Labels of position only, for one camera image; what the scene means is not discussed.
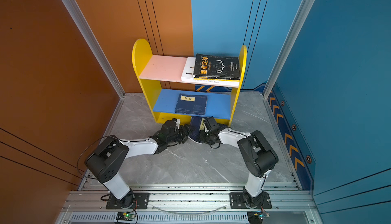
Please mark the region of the navy book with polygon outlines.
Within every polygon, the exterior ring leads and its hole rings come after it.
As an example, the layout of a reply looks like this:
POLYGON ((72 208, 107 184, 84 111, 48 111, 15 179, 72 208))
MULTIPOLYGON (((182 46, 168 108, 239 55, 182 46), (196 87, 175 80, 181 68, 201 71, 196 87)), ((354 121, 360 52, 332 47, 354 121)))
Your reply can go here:
POLYGON ((191 116, 190 121, 190 127, 193 129, 193 131, 190 133, 189 138, 199 144, 202 144, 200 140, 200 131, 204 130, 202 129, 203 119, 203 117, 191 116))
POLYGON ((207 96, 179 94, 175 113, 190 115, 205 115, 207 96))

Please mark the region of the yellow cartoon cover book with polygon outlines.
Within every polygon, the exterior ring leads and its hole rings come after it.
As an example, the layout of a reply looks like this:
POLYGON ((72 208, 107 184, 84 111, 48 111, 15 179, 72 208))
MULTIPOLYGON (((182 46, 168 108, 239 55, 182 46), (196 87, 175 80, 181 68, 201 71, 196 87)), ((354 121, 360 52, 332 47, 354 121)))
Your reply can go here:
POLYGON ((211 81, 240 81, 240 78, 224 78, 218 76, 193 76, 195 80, 211 80, 211 81))

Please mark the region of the white book brown pattern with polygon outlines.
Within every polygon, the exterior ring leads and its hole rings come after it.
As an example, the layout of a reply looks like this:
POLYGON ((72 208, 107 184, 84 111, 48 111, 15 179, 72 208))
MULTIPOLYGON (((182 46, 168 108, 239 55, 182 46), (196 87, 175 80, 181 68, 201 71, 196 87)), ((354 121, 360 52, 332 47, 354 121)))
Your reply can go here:
POLYGON ((188 57, 184 66, 184 70, 181 75, 181 81, 184 83, 192 83, 199 85, 210 85, 210 86, 221 86, 221 87, 231 87, 238 88, 239 81, 220 81, 220 80, 198 80, 193 77, 193 70, 196 58, 188 57))

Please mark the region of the black book yellow title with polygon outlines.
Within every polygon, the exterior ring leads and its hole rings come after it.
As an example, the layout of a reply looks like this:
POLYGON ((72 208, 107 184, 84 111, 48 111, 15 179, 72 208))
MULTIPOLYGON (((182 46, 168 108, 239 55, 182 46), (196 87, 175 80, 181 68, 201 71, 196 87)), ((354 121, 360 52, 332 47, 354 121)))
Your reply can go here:
POLYGON ((193 76, 240 78, 238 57, 196 54, 193 76))

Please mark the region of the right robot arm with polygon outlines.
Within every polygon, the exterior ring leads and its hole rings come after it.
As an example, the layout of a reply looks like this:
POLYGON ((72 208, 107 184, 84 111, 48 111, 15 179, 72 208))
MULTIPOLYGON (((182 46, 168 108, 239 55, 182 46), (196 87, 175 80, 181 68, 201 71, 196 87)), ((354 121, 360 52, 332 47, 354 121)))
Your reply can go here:
POLYGON ((272 208, 270 196, 264 190, 264 184, 271 170, 279 162, 279 158, 260 131, 235 131, 226 125, 217 123, 214 117, 209 117, 201 120, 199 140, 210 146, 217 144, 238 148, 249 171, 242 194, 245 205, 248 208, 272 208))

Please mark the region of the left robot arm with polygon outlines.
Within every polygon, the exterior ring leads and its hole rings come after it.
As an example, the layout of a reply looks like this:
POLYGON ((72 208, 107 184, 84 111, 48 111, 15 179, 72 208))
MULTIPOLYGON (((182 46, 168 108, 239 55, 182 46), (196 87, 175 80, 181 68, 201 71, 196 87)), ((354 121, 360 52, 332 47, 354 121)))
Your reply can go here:
POLYGON ((193 131, 193 126, 181 125, 180 120, 174 118, 166 121, 159 131, 145 139, 125 140, 109 135, 86 158, 85 165, 117 200, 123 200, 131 193, 130 187, 119 173, 127 158, 159 154, 172 144, 184 143, 193 131))

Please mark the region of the yellow pink blue bookshelf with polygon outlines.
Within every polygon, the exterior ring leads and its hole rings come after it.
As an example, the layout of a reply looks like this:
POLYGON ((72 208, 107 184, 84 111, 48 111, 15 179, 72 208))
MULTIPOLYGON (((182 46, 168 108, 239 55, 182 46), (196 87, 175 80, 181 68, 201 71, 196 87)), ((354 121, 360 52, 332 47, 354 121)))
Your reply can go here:
POLYGON ((231 88, 230 94, 219 94, 211 90, 217 86, 200 85, 205 92, 185 91, 183 89, 164 89, 162 82, 174 82, 179 85, 196 85, 181 81, 181 75, 187 58, 153 55, 150 44, 145 39, 138 39, 132 49, 133 69, 146 98, 155 122, 164 123, 178 118, 182 123, 189 123, 190 114, 177 114, 175 107, 179 94, 207 96, 205 117, 213 116, 217 122, 231 125, 239 93, 244 79, 247 59, 247 48, 242 46, 239 54, 241 78, 238 88, 231 88))

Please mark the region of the right circuit board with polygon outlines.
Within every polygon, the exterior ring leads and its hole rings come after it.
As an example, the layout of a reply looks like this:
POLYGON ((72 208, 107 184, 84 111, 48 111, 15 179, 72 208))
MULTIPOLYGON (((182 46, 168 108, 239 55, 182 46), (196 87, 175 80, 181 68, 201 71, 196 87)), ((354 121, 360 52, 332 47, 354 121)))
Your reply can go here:
POLYGON ((247 212, 247 219, 249 224, 262 224, 264 219, 270 217, 267 212, 247 212))

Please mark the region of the left green circuit board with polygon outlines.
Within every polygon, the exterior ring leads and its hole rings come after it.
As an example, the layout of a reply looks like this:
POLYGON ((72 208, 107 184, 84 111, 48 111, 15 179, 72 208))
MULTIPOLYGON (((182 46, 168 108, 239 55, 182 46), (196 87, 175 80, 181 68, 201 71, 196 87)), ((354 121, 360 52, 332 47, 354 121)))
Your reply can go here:
POLYGON ((137 217, 134 212, 118 212, 116 215, 116 223, 118 224, 136 224, 137 217))

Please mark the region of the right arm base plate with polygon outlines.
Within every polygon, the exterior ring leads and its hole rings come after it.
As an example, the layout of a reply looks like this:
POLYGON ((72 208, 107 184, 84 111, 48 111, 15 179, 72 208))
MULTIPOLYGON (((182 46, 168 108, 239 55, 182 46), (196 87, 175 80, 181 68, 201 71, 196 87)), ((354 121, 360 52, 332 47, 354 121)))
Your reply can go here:
POLYGON ((244 192, 231 192, 230 206, 232 209, 271 209, 272 203, 269 193, 261 192, 258 196, 252 197, 244 192))

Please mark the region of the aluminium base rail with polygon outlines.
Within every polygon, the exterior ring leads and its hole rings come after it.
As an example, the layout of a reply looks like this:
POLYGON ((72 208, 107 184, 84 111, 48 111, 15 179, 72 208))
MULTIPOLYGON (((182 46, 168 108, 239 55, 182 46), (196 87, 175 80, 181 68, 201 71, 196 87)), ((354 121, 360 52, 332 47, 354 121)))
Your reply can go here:
POLYGON ((263 224, 320 224, 321 216, 309 191, 295 182, 266 183, 271 209, 232 209, 231 192, 242 183, 135 184, 134 193, 150 194, 147 209, 106 209, 108 193, 101 185, 69 193, 58 224, 117 224, 118 212, 134 212, 136 224, 249 224, 247 212, 267 212, 263 224))

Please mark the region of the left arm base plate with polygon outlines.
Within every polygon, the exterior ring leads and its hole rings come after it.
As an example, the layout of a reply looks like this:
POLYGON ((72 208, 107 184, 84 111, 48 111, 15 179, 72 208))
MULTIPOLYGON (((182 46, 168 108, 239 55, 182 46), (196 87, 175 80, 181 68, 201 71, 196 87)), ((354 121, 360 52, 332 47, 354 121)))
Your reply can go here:
POLYGON ((130 192, 124 198, 117 199, 110 193, 106 209, 144 210, 147 209, 150 194, 148 192, 130 192))

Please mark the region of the aluminium frame post right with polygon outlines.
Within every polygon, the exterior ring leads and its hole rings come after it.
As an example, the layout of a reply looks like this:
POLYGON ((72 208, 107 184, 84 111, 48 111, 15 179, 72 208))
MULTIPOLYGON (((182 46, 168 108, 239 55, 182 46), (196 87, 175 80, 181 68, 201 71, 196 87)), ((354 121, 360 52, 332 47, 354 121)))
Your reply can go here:
POLYGON ((280 53, 276 59, 276 62, 273 66, 273 69, 270 73, 270 76, 268 78, 268 81, 266 83, 266 86, 264 88, 264 91, 262 92, 263 97, 267 99, 282 71, 282 68, 284 67, 284 64, 295 44, 295 41, 308 17, 308 14, 310 13, 313 4, 315 0, 302 0, 300 3, 300 6, 298 8, 298 11, 295 15, 295 18, 292 22, 292 25, 289 29, 289 32, 286 36, 286 39, 282 45, 282 48, 280 50, 280 53))

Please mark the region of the aluminium frame post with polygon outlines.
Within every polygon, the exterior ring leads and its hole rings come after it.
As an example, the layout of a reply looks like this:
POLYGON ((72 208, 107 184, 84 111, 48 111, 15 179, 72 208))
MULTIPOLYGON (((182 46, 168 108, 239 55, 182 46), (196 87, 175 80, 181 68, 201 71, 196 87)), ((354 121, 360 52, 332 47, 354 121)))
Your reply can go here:
POLYGON ((276 59, 276 62, 273 66, 273 69, 270 73, 270 76, 268 78, 268 81, 266 83, 266 86, 264 88, 264 91, 262 92, 263 97, 267 99, 282 71, 282 68, 284 67, 284 64, 295 44, 295 41, 308 17, 308 14, 310 13, 313 4, 315 0, 302 0, 300 3, 300 6, 298 8, 298 11, 295 15, 295 18, 292 22, 292 25, 289 29, 289 32, 286 36, 286 39, 282 45, 282 48, 280 50, 280 53, 276 59))
POLYGON ((66 7, 68 13, 70 14, 71 18, 79 29, 90 50, 94 54, 96 60, 100 64, 112 87, 114 88, 118 96, 123 99, 125 97, 125 91, 118 77, 116 76, 111 64, 109 63, 103 49, 101 48, 97 38, 95 37, 90 25, 88 24, 80 7, 78 6, 76 0, 61 1, 66 7))

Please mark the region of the aluminium frame post left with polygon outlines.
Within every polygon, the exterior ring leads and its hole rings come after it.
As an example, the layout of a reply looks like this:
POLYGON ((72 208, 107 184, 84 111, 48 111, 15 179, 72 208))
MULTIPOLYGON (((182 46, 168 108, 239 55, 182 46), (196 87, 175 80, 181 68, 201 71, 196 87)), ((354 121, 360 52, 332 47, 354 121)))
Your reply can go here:
POLYGON ((88 24, 80 7, 78 6, 76 0, 61 1, 66 7, 68 13, 70 14, 71 18, 79 29, 90 50, 94 54, 96 60, 100 64, 112 87, 114 88, 118 96, 123 99, 125 97, 125 91, 118 77, 116 76, 111 64, 109 63, 103 49, 101 48, 97 38, 95 37, 90 25, 88 24))

